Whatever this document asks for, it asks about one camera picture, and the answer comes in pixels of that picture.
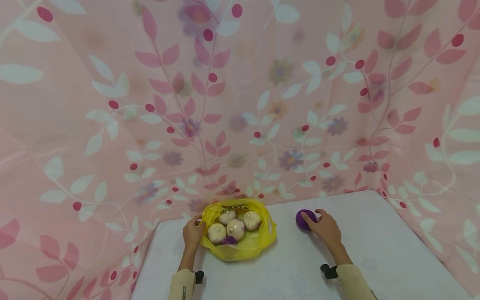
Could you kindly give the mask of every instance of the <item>white table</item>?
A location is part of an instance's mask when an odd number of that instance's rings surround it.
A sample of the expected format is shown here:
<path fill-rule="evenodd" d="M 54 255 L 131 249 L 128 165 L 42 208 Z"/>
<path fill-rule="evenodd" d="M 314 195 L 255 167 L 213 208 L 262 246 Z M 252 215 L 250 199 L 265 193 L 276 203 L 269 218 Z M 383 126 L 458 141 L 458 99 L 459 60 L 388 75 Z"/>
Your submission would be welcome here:
<path fill-rule="evenodd" d="M 300 232 L 295 214 L 323 208 L 338 222 L 343 242 L 379 300 L 471 300 L 445 267 L 376 192 L 363 191 L 267 206 L 277 241 L 258 258 L 225 263 L 203 247 L 195 270 L 205 272 L 196 300 L 340 300 L 337 280 L 320 265 L 334 263 L 314 236 Z M 158 225 L 132 300 L 166 300 L 183 251 L 187 219 Z"/>

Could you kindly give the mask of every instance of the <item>fabric backdrop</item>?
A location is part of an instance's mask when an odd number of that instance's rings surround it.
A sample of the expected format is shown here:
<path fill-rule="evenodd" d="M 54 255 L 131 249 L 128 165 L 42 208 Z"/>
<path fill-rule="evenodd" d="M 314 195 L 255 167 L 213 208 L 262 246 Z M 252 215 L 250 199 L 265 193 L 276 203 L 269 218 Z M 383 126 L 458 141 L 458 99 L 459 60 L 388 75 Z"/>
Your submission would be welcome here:
<path fill-rule="evenodd" d="M 126 300 L 161 221 L 365 189 L 479 295 L 479 53 L 477 0 L 3 0 L 0 299 Z"/>

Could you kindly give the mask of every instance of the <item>purple ball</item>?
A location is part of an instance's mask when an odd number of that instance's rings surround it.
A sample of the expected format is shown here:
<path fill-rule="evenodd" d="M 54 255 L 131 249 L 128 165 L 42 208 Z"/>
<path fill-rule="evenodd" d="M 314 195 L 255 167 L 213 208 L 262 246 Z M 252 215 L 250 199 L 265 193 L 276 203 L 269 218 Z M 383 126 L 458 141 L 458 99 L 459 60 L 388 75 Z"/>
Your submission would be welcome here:
<path fill-rule="evenodd" d="M 297 222 L 297 227 L 301 231 L 310 231 L 310 227 L 308 227 L 307 222 L 305 222 L 305 220 L 301 216 L 302 212 L 306 213 L 307 216 L 309 216 L 310 219 L 312 219 L 314 222 L 317 221 L 317 216 L 315 215 L 315 213 L 313 211 L 308 210 L 308 209 L 299 210 L 299 212 L 297 212 L 297 215 L 295 216 L 295 221 Z"/>
<path fill-rule="evenodd" d="M 238 242 L 234 237 L 228 236 L 223 239 L 222 245 L 237 245 Z"/>

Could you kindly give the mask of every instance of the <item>yellow plastic bag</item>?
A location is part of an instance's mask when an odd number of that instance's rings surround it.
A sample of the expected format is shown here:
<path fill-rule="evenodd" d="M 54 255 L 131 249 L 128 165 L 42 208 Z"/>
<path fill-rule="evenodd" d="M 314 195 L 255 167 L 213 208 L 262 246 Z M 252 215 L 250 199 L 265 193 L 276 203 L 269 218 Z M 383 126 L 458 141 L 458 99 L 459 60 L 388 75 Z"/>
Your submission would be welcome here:
<path fill-rule="evenodd" d="M 262 221 L 260 228 L 256 231 L 246 231 L 245 237 L 238 245 L 214 245 L 207 238 L 208 228 L 214 223 L 219 223 L 218 217 L 230 209 L 237 211 L 239 219 L 242 219 L 249 210 L 258 213 Z M 211 204 L 204 210 L 202 221 L 206 226 L 200 243 L 209 248 L 216 258 L 225 262 L 257 257 L 276 239 L 276 224 L 263 203 L 254 199 L 233 199 Z"/>

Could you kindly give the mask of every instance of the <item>beige sleeve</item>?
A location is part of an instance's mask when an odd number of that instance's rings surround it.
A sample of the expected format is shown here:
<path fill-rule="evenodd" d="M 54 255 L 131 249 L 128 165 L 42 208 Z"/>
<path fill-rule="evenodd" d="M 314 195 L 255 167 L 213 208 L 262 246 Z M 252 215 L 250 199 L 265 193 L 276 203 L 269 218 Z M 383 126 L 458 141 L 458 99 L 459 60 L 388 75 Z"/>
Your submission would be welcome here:
<path fill-rule="evenodd" d="M 344 300 L 376 300 L 356 265 L 344 264 L 338 266 L 336 273 L 342 285 Z"/>
<path fill-rule="evenodd" d="M 195 273 L 187 269 L 178 271 L 172 276 L 170 294 L 167 300 L 192 300 Z"/>

